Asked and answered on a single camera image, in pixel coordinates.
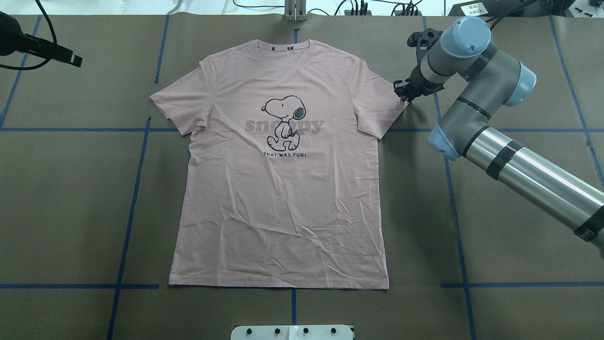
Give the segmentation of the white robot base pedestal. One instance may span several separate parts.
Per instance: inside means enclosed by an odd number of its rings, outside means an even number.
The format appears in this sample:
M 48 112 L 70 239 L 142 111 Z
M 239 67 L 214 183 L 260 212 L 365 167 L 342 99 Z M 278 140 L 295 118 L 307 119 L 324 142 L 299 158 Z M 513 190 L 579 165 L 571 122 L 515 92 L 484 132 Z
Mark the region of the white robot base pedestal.
M 242 325 L 231 340 L 355 340 L 354 327 L 344 324 Z

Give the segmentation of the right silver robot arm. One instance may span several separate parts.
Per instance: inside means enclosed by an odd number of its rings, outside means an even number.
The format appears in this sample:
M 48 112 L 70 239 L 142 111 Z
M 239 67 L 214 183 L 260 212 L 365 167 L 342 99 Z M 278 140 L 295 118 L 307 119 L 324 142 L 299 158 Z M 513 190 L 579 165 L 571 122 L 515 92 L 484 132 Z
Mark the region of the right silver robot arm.
M 455 75 L 467 82 L 428 144 L 451 161 L 468 159 L 602 253 L 602 191 L 489 125 L 501 106 L 526 99 L 537 84 L 535 73 L 492 42 L 480 17 L 460 17 L 442 32 L 414 32 L 406 43 L 416 48 L 417 65 L 409 78 L 394 82 L 403 101 L 435 94 Z

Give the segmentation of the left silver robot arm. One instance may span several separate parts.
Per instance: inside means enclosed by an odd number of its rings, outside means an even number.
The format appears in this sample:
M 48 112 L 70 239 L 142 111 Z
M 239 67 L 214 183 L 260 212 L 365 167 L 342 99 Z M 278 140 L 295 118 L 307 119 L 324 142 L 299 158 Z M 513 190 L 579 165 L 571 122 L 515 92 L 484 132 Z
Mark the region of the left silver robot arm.
M 2 64 L 0 65 L 2 69 L 35 70 L 47 65 L 50 60 L 73 65 L 78 68 L 82 66 L 82 57 L 75 55 L 73 50 L 58 45 L 54 26 L 43 7 L 41 7 L 41 12 L 43 17 L 47 20 L 52 41 L 23 33 L 21 25 L 16 18 L 4 12 L 0 13 L 0 54 L 2 56 L 9 56 L 14 52 L 22 52 L 43 59 L 41 63 L 29 67 Z

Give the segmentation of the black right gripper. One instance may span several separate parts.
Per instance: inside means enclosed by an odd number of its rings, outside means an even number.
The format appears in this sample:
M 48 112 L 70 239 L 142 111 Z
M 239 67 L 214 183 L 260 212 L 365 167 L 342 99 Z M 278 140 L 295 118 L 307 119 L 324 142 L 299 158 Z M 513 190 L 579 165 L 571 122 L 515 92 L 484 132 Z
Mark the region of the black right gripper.
M 394 81 L 394 92 L 404 102 L 414 101 L 415 95 L 430 95 L 444 88 L 443 83 L 437 84 L 425 78 L 420 66 L 413 69 L 408 79 Z

